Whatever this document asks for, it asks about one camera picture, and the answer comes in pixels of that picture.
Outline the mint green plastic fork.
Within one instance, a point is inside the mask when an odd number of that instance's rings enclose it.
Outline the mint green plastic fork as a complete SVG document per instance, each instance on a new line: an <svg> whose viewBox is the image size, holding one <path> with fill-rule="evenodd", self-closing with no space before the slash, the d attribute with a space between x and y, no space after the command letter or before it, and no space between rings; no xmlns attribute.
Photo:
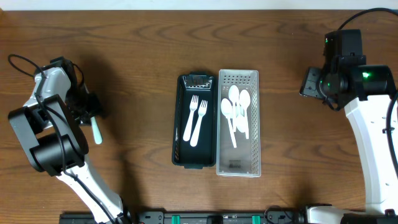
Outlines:
<svg viewBox="0 0 398 224"><path fill-rule="evenodd" d="M100 131L100 128L98 126L98 123L96 121L96 118L93 116L90 118L90 122L91 122L91 128L92 128L92 132L93 132L93 137L94 137L94 141L96 144L102 144L103 142L103 137Z"/></svg>

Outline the white plastic spoon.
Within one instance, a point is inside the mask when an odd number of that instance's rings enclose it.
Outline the white plastic spoon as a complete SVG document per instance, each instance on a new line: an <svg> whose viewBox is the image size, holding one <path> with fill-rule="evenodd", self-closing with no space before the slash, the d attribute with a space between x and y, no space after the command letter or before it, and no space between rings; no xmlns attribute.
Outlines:
<svg viewBox="0 0 398 224"><path fill-rule="evenodd" d="M239 89L236 85L231 85L228 92L228 98L232 102L233 107L239 101Z"/></svg>
<svg viewBox="0 0 398 224"><path fill-rule="evenodd" d="M236 107L236 128L241 133L245 133L246 131L244 110L240 106Z"/></svg>
<svg viewBox="0 0 398 224"><path fill-rule="evenodd" d="M231 105L231 102L229 101L229 99L223 98L221 100L221 112L225 116L225 118L227 119L228 128L229 128L229 134L230 134L230 137L231 137L231 142L233 144L233 147L237 148L236 138L235 138L234 131L233 131L233 126L232 126L232 123L231 123L232 105Z"/></svg>
<svg viewBox="0 0 398 224"><path fill-rule="evenodd" d="M242 90L239 94L239 104L244 111L244 133L246 139L249 139L249 127L248 127L248 107L251 103L251 97L247 90Z"/></svg>

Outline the clear white perforated basket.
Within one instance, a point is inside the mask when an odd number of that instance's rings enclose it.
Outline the clear white perforated basket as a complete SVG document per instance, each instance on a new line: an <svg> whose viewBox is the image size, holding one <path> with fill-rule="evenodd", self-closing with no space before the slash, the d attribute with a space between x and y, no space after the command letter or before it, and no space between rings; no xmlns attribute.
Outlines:
<svg viewBox="0 0 398 224"><path fill-rule="evenodd" d="M237 148L233 147L228 122L221 112L221 100L228 98L231 85L236 85L239 94L247 90L251 97L248 107L249 139L236 128L236 106L232 105L231 123ZM260 177L261 176L261 137L259 111L259 72L257 70L221 69L218 77L218 118L216 173L223 176Z"/></svg>

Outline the white plastic fork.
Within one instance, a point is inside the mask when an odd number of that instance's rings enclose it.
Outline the white plastic fork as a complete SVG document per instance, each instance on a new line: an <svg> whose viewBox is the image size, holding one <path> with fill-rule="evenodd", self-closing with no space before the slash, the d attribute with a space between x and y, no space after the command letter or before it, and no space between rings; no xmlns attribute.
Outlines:
<svg viewBox="0 0 398 224"><path fill-rule="evenodd" d="M191 137L191 140L190 140L191 147L196 147L197 144L198 144L198 138L199 138L199 135L200 135L201 122L202 122L202 119L203 119L204 115L206 114L207 104L208 104L208 102L206 100L202 100L201 101L200 107L198 109L198 120L197 120L197 123L195 125L195 129L193 131L193 134L192 134L192 137Z"/></svg>
<svg viewBox="0 0 398 224"><path fill-rule="evenodd" d="M189 105L190 113L188 115L187 124L186 124L185 130L184 130L184 133L183 133L184 141L190 140L190 135L192 132L193 115L194 115L194 112L197 110L197 108L198 108L198 95L193 95L190 105Z"/></svg>

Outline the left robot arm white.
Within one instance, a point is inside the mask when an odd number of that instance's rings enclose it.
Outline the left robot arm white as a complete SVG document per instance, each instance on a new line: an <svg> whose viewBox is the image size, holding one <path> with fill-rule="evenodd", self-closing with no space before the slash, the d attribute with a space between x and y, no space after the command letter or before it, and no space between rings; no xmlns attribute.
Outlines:
<svg viewBox="0 0 398 224"><path fill-rule="evenodd" d="M98 97L88 91L82 70L64 57L31 74L35 87L8 121L30 165L68 185L90 209L95 223L132 223L122 198L91 165L82 126L91 126L95 143L103 137L96 116L103 112Z"/></svg>

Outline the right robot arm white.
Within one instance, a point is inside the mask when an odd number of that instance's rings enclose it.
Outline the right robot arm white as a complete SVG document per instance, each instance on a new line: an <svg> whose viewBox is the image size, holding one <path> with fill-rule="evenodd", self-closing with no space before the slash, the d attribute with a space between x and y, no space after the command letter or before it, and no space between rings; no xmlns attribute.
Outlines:
<svg viewBox="0 0 398 224"><path fill-rule="evenodd" d="M397 88L386 65L309 67L302 96L318 98L333 111L344 110L354 132L363 170L363 212L311 205L307 223L397 223Z"/></svg>

